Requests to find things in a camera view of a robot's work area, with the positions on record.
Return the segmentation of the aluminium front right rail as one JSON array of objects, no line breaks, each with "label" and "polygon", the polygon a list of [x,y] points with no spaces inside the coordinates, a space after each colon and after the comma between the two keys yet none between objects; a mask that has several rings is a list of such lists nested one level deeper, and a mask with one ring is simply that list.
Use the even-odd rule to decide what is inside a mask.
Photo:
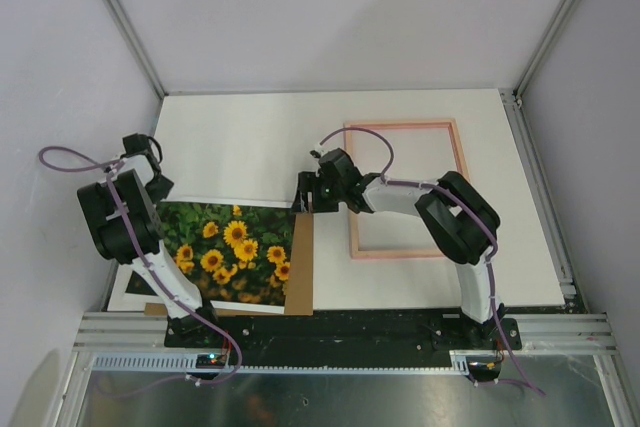
[{"label": "aluminium front right rail", "polygon": [[513,314],[532,355],[616,355],[617,343],[606,314]]}]

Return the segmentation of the sunflower photo print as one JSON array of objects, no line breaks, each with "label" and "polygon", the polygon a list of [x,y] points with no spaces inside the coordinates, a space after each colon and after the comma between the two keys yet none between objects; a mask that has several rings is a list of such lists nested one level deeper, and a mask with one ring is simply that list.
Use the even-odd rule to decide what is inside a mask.
[{"label": "sunflower photo print", "polygon": [[289,209],[175,201],[157,212],[168,253],[205,301],[284,312],[296,222]]}]

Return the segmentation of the pink wooden picture frame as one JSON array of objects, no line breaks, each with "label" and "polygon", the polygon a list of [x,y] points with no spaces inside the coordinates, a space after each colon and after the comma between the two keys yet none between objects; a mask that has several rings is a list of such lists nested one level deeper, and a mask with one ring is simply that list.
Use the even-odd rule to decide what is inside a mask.
[{"label": "pink wooden picture frame", "polygon": [[[345,151],[366,174],[388,166],[391,180],[434,183],[448,171],[468,177],[453,118],[361,121],[346,125]],[[422,220],[395,213],[349,215],[350,253],[355,260],[442,258]]]}]

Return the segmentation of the aluminium corner post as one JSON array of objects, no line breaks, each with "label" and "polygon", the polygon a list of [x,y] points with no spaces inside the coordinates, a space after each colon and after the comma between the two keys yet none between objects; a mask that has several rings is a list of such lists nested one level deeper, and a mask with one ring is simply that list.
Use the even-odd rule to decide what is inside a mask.
[{"label": "aluminium corner post", "polygon": [[559,41],[580,2],[581,0],[560,0],[557,4],[540,40],[512,90],[512,94],[516,99],[524,97],[555,44]]},{"label": "aluminium corner post", "polygon": [[121,0],[102,1],[150,88],[155,96],[162,100],[167,95],[166,89],[123,3]]}]

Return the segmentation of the left aluminium corner post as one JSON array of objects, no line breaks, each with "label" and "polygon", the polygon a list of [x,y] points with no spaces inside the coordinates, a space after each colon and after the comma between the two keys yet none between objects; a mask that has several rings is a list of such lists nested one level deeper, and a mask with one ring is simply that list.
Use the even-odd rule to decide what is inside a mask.
[{"label": "left aluminium corner post", "polygon": [[166,89],[123,3],[121,0],[102,1],[150,88],[155,96],[162,100],[167,95]]}]

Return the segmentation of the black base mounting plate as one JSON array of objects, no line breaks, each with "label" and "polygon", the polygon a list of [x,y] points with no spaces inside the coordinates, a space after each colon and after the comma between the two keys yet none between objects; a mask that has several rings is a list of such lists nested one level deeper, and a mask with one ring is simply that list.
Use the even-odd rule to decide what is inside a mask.
[{"label": "black base mounting plate", "polygon": [[[522,347],[515,319],[503,317]],[[453,350],[504,348],[493,333],[480,342],[463,334],[461,310],[330,310],[311,316],[220,317],[237,342],[233,359],[252,365],[384,367],[442,366]]]}]

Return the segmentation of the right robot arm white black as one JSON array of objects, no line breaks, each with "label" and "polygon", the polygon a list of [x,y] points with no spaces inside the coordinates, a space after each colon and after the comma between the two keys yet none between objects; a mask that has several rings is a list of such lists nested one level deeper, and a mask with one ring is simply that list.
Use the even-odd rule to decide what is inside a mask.
[{"label": "right robot arm white black", "polygon": [[463,340],[484,348],[498,335],[505,349],[513,348],[513,329],[504,325],[492,266],[501,220],[462,174],[449,171],[435,181],[394,180],[383,173],[361,173],[342,149],[312,155],[318,168],[298,174],[294,213],[333,213],[345,204],[355,214],[391,212],[420,219],[455,264]]}]

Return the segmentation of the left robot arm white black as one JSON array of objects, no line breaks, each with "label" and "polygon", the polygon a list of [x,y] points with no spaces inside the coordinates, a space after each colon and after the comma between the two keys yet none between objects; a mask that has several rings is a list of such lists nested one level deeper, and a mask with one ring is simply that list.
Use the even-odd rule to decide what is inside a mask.
[{"label": "left robot arm white black", "polygon": [[149,135],[123,138],[124,153],[103,166],[105,179],[77,191],[77,197],[99,254],[129,267],[153,290],[167,310],[167,347],[214,344],[221,323],[214,307],[181,270],[164,242],[156,210],[173,182],[162,174],[162,151]]}]

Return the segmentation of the right aluminium corner post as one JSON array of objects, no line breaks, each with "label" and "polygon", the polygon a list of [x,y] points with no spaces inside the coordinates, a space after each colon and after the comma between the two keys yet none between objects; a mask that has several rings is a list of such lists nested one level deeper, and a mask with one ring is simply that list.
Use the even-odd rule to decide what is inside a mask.
[{"label": "right aluminium corner post", "polygon": [[512,90],[512,94],[516,99],[524,97],[555,44],[559,41],[580,2],[581,0],[560,0],[557,4],[540,40]]}]

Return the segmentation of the brown cardboard backing board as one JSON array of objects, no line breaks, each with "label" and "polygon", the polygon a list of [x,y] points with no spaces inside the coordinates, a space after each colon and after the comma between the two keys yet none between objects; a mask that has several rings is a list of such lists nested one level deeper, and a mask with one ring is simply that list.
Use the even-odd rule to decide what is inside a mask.
[{"label": "brown cardboard backing board", "polygon": [[[313,239],[312,214],[297,214],[293,235],[292,275],[288,280],[288,293],[283,314],[216,307],[217,314],[222,317],[313,315]],[[166,316],[167,309],[160,303],[146,303],[143,315]]]}]

